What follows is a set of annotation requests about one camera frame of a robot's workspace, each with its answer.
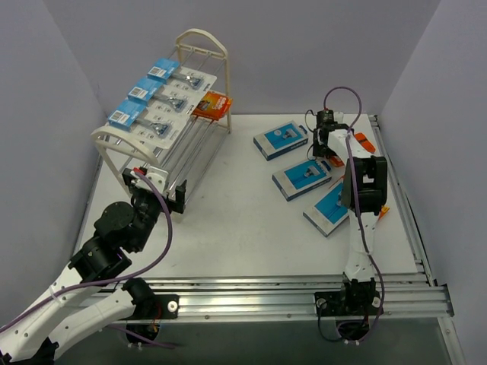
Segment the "orange Gillette Fusion box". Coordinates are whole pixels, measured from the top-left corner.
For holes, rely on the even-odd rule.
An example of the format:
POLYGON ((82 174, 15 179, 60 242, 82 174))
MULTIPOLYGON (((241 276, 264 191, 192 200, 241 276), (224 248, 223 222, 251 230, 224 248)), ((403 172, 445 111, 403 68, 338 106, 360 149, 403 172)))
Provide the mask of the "orange Gillette Fusion box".
POLYGON ((199 101, 193 111, 194 116, 218 121, 223 118, 233 103, 233 99, 225 94, 209 91, 199 101))

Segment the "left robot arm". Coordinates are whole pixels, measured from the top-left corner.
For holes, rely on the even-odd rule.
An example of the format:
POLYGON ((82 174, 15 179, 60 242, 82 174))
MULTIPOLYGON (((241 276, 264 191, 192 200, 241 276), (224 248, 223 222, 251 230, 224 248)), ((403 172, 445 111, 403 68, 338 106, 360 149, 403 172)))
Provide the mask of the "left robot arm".
POLYGON ((105 207, 94 234, 71 257, 62 273, 16 319, 1 327, 3 364, 53 364, 70 347, 123 319, 151 321, 149 328, 126 326, 131 340, 155 345, 162 319, 178 316, 176 294, 157 295, 142 275, 168 254, 173 239, 171 213, 186 207, 186 184, 167 189, 168 173, 156 167, 126 168, 129 202, 105 207), (130 253, 141 252, 160 215, 167 222, 163 252, 134 273, 130 253))

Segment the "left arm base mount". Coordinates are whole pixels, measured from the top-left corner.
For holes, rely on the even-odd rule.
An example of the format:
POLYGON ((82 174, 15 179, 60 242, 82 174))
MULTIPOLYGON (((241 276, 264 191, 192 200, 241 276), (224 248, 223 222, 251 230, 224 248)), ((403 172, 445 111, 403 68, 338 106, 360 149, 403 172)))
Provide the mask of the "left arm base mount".
POLYGON ((127 320, 166 320, 179 316, 180 297, 176 294, 155 294, 135 305, 133 314, 127 320))

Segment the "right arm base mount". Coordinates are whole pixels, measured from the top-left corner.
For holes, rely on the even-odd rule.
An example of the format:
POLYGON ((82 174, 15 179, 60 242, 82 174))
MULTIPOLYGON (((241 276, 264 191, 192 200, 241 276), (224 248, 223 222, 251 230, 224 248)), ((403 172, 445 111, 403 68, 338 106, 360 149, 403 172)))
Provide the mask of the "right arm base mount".
POLYGON ((375 316, 384 313, 378 292, 372 297, 353 297, 342 291, 317 291, 314 302, 319 317, 375 316))

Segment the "blue Gillette razor blister pack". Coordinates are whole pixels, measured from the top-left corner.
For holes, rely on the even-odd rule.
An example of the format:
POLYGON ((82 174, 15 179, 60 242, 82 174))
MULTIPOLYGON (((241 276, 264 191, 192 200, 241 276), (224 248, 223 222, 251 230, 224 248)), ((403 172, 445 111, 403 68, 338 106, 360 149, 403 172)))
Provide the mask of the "blue Gillette razor blister pack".
POLYGON ((215 75, 181 66, 178 61, 166 58, 158 59, 146 75, 164 85, 195 92, 208 91, 218 79, 215 75))

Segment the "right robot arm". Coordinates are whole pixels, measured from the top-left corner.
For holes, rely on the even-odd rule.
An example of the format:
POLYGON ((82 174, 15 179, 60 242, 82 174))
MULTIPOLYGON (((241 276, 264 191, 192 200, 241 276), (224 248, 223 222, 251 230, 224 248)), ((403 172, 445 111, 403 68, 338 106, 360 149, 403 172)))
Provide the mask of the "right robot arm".
POLYGON ((353 314, 379 296, 372 252, 376 224, 387 202, 387 160, 368 151, 353 128, 337 122, 330 109, 316 115, 313 154, 338 157, 345 165, 339 201, 349 215, 349 256, 338 304, 342 311, 353 314))

